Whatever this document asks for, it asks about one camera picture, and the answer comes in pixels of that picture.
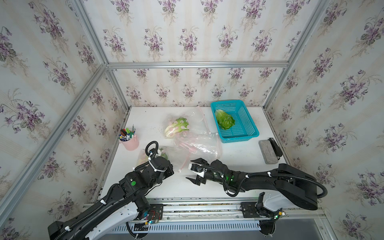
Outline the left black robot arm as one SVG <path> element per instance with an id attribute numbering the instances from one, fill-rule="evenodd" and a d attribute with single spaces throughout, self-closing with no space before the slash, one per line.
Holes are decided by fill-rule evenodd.
<path id="1" fill-rule="evenodd" d="M 113 184 L 107 194 L 76 217 L 48 226 L 51 240 L 99 240 L 115 227 L 134 219 L 143 219 L 150 211 L 147 193 L 174 174 L 173 165 L 161 157 L 159 143 L 145 148 L 147 162 Z"/>

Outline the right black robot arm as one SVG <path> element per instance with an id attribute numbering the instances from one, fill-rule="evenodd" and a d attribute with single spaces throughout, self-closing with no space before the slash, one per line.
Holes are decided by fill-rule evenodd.
<path id="1" fill-rule="evenodd" d="M 189 170 L 197 176 L 190 181 L 199 186 L 207 181 L 219 183 L 229 197 L 239 193 L 260 190 L 257 202 L 242 203 L 244 218 L 261 218 L 259 231 L 272 236 L 276 222 L 285 215 L 284 208 L 292 205 L 316 211 L 318 199 L 328 194 L 327 188 L 315 177 L 287 164 L 266 172 L 246 173 L 232 171 L 219 160 L 208 163 L 199 158 L 192 160 Z"/>

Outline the green chinese cabbage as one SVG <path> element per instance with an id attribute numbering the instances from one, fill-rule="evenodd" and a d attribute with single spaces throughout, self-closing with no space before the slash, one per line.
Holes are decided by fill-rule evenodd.
<path id="1" fill-rule="evenodd" d="M 223 110 L 216 110 L 215 111 L 215 117 L 216 117 L 218 125 L 223 130 L 229 130 L 236 123 L 235 119 Z"/>

